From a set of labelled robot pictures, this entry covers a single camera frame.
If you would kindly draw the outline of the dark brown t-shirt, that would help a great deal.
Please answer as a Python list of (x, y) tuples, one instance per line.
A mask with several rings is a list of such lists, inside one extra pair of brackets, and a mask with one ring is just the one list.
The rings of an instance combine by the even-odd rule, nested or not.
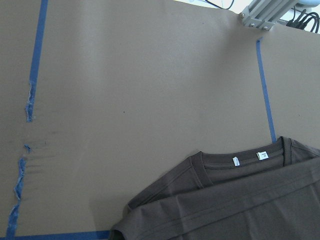
[(320, 151), (287, 137), (198, 152), (142, 190), (111, 240), (317, 240)]

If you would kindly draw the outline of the aluminium frame post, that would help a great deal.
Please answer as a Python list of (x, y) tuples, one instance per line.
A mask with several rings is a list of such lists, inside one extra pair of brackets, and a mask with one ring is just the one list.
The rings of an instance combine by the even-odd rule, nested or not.
[(269, 31), (298, 0), (253, 0), (239, 14), (245, 27)]

